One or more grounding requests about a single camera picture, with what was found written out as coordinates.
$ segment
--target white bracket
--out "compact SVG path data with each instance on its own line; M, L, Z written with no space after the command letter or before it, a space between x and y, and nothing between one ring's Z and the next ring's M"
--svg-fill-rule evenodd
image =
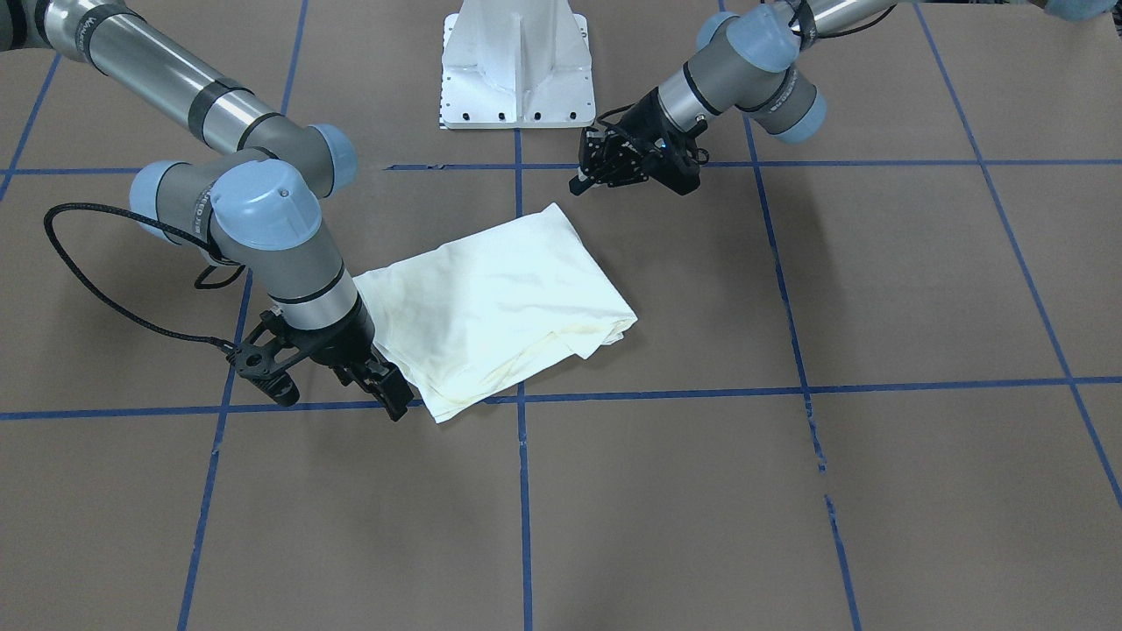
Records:
M444 19L440 125L585 127L596 118L588 20L568 0L465 0Z

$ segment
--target black cable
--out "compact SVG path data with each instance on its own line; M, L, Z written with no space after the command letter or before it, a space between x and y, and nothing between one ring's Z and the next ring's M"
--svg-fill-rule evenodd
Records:
M895 9L895 8L896 8L895 4L889 7L888 9L884 10L883 13L876 16L875 20L873 20L873 21L871 21L868 24L863 24L863 25L858 26L857 28L850 28L849 30L843 30L840 33L831 33L829 35L819 35L818 38L819 39L834 39L835 37L845 37L846 35L853 35L854 33L861 33L861 31L865 30L866 28L873 28L874 26L881 24L881 20L883 20L884 18L889 17L889 13L891 13L892 9Z
M58 240L58 236L55 234L55 227L54 227L55 218L58 217L59 214L62 214L63 212L66 212L66 211L70 211L70 210L90 210L90 211L93 211L93 212L103 212L105 214L116 214L118 217L125 217L125 218L131 219L134 221L139 221L140 223L144 223L146 226L151 226L153 228L157 228L157 229L164 230L165 232L168 232L171 235L175 235L176 237L178 237L178 238L181 238L181 239L183 239L183 240L185 240L185 241L187 241L187 243L190 243L192 245L195 245L195 246L199 246L201 248L204 248L204 249L208 247L208 245L206 245L205 241L203 241L202 239L199 239L194 235L191 235L188 232L180 230L178 228L176 228L174 226L168 226L167 223L164 223L163 221L157 221L155 219L149 219L149 218L142 216L142 214L137 214L135 212L130 212L130 211L121 209L121 208L116 208L116 207L112 207L112 205L104 205L104 204L99 204L99 203L72 202L72 203L59 204L59 205L56 205L56 207L52 208L50 210L48 210L47 214L44 216L44 218L43 218L43 227L47 231L47 239L50 240L50 245L55 248L55 252L58 253L58 256L63 259L63 263L66 264L66 267L70 268L71 273L74 274L74 276L79 280L80 283L82 283L85 286L85 289L90 290L90 292L93 295L98 296L98 300L100 300L101 302L103 302L103 303L108 304L110 308L112 308L113 311L117 311L118 313L120 313L121 316L125 316L129 320L132 320L137 324L140 324L141 327L144 327L144 328L146 328L146 329L148 329L150 331L157 332L157 333L159 333L162 336L166 336L166 337L169 337L169 338L180 339L180 340L184 340L184 341L196 341L196 342L201 342L201 344L209 344L209 345L218 348L222 353L230 353L231 350L233 350L237 347L232 341L224 340L222 338L205 337L205 336L191 336L191 335L181 333L181 332L172 331L172 330L165 329L163 327L159 327L157 324L154 324L154 323L149 322L148 320L145 320L144 318L137 316L136 313L132 313L128 309L125 309L120 304L113 302L113 300L110 299L108 295L105 295L104 293L102 293L101 290L99 290L96 286L94 286L93 282L91 282L90 278L86 277L86 275L83 274L81 269L79 269L77 264L74 263L74 259L71 258L70 254L66 253L66 249L63 248L62 243Z
M199 277L195 278L195 283L192 286L195 287L196 290L220 290L222 287L228 287L231 284L233 284L234 281L241 277L241 273L246 271L246 266L239 265L238 268L234 269L233 274L230 274L230 277L224 281L219 281L217 283L204 283L203 281L210 277L210 275L215 269L218 269L218 265L208 265L206 268L199 274Z

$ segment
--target light blue cap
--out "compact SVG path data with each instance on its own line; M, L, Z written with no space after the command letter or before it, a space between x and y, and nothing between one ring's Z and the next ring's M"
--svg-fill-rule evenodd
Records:
M725 31L733 49L764 72L783 72L799 56L799 37L771 4L760 4Z
M142 214L148 219L159 219L156 216L156 193L159 191L159 182L164 179L164 174L177 164L183 163L169 159L154 162L141 168L140 173L137 173L137 176L132 180L132 186L129 189L129 208L132 212ZM153 228L147 223L140 223L140 227L169 244L182 245L173 241L159 228Z
M826 120L826 98L822 97L822 91L818 90L815 92L815 101L810 103L810 109L807 113L802 115L799 122L795 122L787 131L782 131L775 135L775 138L784 143L795 144L806 140L818 131L818 128L822 126Z
M214 219L239 244L276 252L311 239L323 213L296 167L278 159L247 162L211 188Z
M698 51L705 48L706 46L709 45L710 42L712 42L712 36L717 35L717 29L720 28L720 25L725 24L726 21L735 17L738 16L732 11L721 11L712 16L711 18L707 19L705 24L701 25L701 30L698 31L698 40L697 40Z
M358 154L355 153L355 145L351 144L350 138L343 134L342 129L333 125L312 125L310 127L323 136L323 140L328 143L328 150L331 152L334 180L331 184L331 192L325 195L330 196L335 191L341 191L355 182L355 177L358 176Z
M1105 13L1118 0L1048 0L1045 12L1049 16L1078 22Z

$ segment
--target white cloth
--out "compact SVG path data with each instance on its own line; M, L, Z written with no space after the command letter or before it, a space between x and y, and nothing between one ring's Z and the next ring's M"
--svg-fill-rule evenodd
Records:
M558 205L355 278L374 344L436 422L637 318Z

